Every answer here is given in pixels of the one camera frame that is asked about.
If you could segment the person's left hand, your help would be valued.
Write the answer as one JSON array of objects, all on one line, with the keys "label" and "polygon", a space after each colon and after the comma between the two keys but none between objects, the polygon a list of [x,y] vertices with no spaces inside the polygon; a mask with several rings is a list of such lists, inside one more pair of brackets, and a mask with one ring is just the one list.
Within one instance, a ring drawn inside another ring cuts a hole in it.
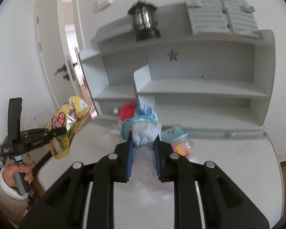
[{"label": "person's left hand", "polygon": [[15,174],[17,173],[25,173],[25,181],[29,184],[33,181],[33,172],[32,172],[32,164],[31,164],[31,156],[27,155],[27,164],[23,163],[11,163],[9,159],[6,160],[6,164],[3,171],[3,179],[6,184],[11,188],[17,188]]}]

